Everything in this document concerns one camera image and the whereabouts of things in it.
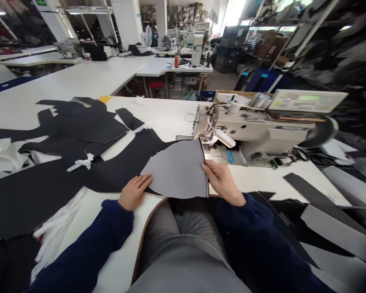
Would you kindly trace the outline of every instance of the thread spool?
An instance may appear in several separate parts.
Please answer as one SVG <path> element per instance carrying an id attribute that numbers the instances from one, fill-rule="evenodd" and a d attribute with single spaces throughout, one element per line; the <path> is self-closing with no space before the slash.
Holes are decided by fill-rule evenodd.
<path id="1" fill-rule="evenodd" d="M 240 108 L 242 107 L 243 105 L 241 104 L 241 102 L 240 101 L 236 101 L 236 100 L 233 100 L 232 102 L 231 102 L 231 105 L 229 106 L 229 108 L 228 108 L 228 112 L 229 113 L 233 113 L 233 114 L 235 114 L 235 113 L 237 113 L 239 110 L 240 110 Z"/>

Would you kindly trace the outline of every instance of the industrial sewing machine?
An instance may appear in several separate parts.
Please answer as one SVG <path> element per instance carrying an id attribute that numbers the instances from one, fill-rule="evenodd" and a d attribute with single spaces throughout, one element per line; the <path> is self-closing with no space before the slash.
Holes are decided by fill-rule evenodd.
<path id="1" fill-rule="evenodd" d="M 193 138 L 200 138 L 206 159 L 222 164 L 272 167 L 295 146 L 318 147 L 338 130 L 323 114 L 347 96 L 343 92 L 277 90 L 267 109 L 230 104 L 199 105 Z"/>
<path id="2" fill-rule="evenodd" d="M 84 56 L 80 44 L 72 39 L 67 39 L 65 42 L 56 42 L 53 45 L 57 48 L 57 51 L 63 55 L 64 59 L 77 59 Z"/>

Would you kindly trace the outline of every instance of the left hand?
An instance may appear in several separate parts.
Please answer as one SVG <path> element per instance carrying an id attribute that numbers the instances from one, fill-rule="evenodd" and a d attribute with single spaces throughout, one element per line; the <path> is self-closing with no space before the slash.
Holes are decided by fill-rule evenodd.
<path id="1" fill-rule="evenodd" d="M 118 203 L 127 211 L 132 211 L 138 208 L 144 198 L 144 191 L 151 182 L 151 174 L 134 177 L 122 189 Z"/>

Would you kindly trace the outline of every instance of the sweater sleeve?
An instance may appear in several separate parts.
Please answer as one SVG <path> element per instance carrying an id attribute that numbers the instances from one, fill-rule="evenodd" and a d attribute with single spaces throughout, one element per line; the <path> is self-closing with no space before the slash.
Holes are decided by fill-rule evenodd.
<path id="1" fill-rule="evenodd" d="M 243 195 L 247 201 L 244 206 L 235 207 L 223 201 L 218 206 L 217 216 L 222 224 L 239 234 L 235 242 L 255 274 L 270 283 L 272 289 L 333 293 L 272 225 L 271 211 L 249 194 Z"/>
<path id="2" fill-rule="evenodd" d="M 110 254 L 133 230 L 133 212 L 117 200 L 102 202 L 94 222 L 38 276 L 28 292 L 92 292 Z"/>

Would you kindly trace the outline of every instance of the cutting table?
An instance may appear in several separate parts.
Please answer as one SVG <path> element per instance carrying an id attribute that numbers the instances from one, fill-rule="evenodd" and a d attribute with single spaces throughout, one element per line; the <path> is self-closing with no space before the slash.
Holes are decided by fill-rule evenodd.
<path id="1" fill-rule="evenodd" d="M 43 46 L 43 47 L 38 47 L 38 48 L 24 49 L 21 51 L 21 53 L 0 55 L 0 61 L 8 60 L 8 59 L 15 59 L 15 58 L 24 57 L 24 56 L 37 55 L 37 54 L 42 54 L 42 53 L 47 53 L 47 52 L 54 52 L 54 51 L 57 51 L 56 47 L 54 47 L 54 46 Z"/>
<path id="2" fill-rule="evenodd" d="M 35 65 L 43 64 L 79 64 L 84 60 L 82 58 L 78 59 L 65 59 L 61 53 L 50 52 L 46 54 L 32 55 L 27 57 L 20 57 L 17 59 L 4 60 L 1 61 L 1 65 L 5 66 L 20 66 L 20 67 L 30 67 Z"/>

